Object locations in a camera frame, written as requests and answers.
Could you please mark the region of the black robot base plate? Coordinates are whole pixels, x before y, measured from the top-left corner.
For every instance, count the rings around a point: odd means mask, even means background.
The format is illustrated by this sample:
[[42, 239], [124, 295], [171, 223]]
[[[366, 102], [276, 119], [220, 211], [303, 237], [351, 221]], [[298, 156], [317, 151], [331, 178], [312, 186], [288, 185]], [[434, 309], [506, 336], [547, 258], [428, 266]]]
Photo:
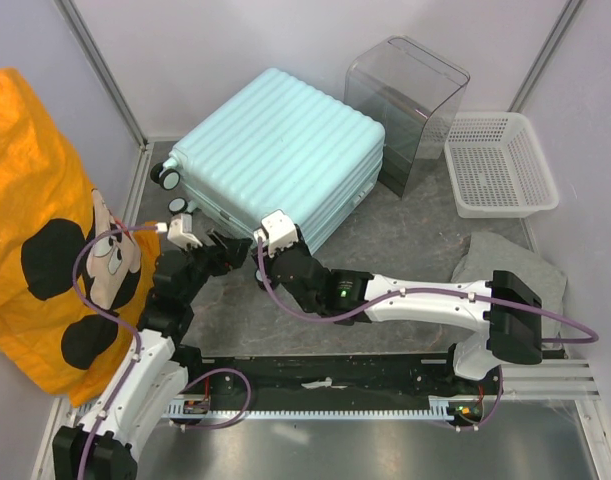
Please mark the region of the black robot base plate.
[[[449, 353], [256, 356], [206, 358], [198, 373], [208, 377], [183, 398], [244, 412], [261, 406], [420, 406], [430, 397], [480, 408], [474, 417], [458, 415], [450, 426], [475, 426], [485, 419], [484, 402], [503, 394], [502, 373], [495, 368], [481, 380], [452, 374]], [[170, 420], [182, 429], [217, 420]]]

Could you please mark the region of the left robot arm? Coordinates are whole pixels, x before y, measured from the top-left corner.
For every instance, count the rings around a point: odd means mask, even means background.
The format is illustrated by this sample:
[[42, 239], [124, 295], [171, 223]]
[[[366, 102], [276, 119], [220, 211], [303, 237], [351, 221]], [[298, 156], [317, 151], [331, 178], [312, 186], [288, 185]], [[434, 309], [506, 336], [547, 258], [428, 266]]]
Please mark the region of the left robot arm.
[[252, 244], [216, 232], [208, 237], [202, 244], [188, 236], [185, 246], [157, 258], [153, 286], [120, 367], [88, 413], [75, 426], [61, 427], [52, 441], [56, 478], [136, 478], [164, 410], [181, 392], [203, 385], [199, 351], [181, 343], [193, 318], [191, 302], [210, 278], [240, 268]]

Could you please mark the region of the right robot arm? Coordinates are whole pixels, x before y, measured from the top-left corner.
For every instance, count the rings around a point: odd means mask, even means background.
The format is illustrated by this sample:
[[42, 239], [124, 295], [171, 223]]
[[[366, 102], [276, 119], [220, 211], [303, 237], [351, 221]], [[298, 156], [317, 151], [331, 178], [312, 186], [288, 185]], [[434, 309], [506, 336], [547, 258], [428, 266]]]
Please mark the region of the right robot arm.
[[517, 275], [494, 271], [469, 283], [403, 281], [363, 271], [328, 269], [302, 243], [252, 255], [269, 293], [283, 287], [297, 303], [285, 312], [304, 321], [411, 321], [457, 327], [469, 337], [450, 350], [443, 381], [452, 392], [468, 392], [504, 364], [538, 365], [543, 359], [541, 299]]

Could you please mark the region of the light blue hard suitcase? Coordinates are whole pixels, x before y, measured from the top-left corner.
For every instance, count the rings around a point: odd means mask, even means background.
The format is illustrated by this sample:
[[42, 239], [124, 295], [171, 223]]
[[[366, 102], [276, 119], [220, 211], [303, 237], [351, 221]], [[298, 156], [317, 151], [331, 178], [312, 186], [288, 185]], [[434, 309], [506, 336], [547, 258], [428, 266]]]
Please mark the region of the light blue hard suitcase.
[[374, 188], [385, 129], [277, 68], [269, 68], [174, 144], [151, 180], [184, 191], [230, 235], [251, 237], [276, 210], [316, 252]]

